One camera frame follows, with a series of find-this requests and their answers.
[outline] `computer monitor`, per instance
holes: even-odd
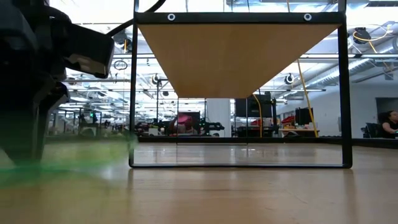
[[[306,125],[312,122],[310,111],[308,108],[296,108],[295,110],[295,122],[298,125]]]
[[[265,92],[265,94],[258,95],[256,98],[261,104],[261,113],[263,118],[272,117],[272,105],[271,105],[271,93]],[[259,104],[253,95],[248,97],[248,103],[246,105],[246,99],[235,99],[235,116],[246,117],[246,109],[248,118],[259,118]]]

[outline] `black camera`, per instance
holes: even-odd
[[[57,9],[0,2],[0,148],[15,164],[40,161],[49,114],[69,99],[66,68],[107,78],[113,50]]]

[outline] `yellow pole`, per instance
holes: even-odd
[[[308,111],[310,112],[310,117],[311,117],[311,122],[313,124],[313,131],[315,133],[315,137],[318,137],[318,130],[317,130],[317,124],[315,123],[315,120],[313,118],[312,110],[311,110],[311,103],[310,103],[310,98],[308,97],[308,92],[307,92],[307,87],[305,87],[305,81],[303,78],[303,73],[301,72],[301,66],[300,66],[300,60],[297,59],[297,65],[298,65],[298,72],[300,73],[300,79],[301,79],[301,84],[303,85],[304,89],[304,94],[307,99],[307,105],[308,105]]]
[[[256,99],[258,105],[259,105],[259,112],[260,112],[260,138],[262,138],[262,113],[261,113],[261,104],[260,101],[257,99],[257,97],[253,94],[254,99]]]

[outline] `black metal frame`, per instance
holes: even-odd
[[[348,44],[346,24],[346,0],[338,0],[338,12],[310,13],[312,19],[306,21],[306,13],[230,13],[230,12],[138,12],[138,1],[134,6],[132,20],[132,66],[131,66],[131,113],[130,127],[134,126],[135,117],[135,86],[137,72],[137,26],[139,24],[338,24],[338,53],[340,68],[340,110],[341,110],[341,139],[300,138],[300,139],[272,139],[272,138],[151,138],[150,142],[186,142],[186,143],[241,143],[241,141],[257,143],[301,142],[301,143],[330,143],[342,145],[342,164],[135,164],[134,153],[130,154],[129,165],[132,168],[192,168],[192,167],[238,167],[238,168],[351,168],[353,165],[351,137],[351,110],[349,98],[349,70]]]

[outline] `office chair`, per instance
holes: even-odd
[[[381,124],[366,123],[370,138],[382,138],[382,126]]]

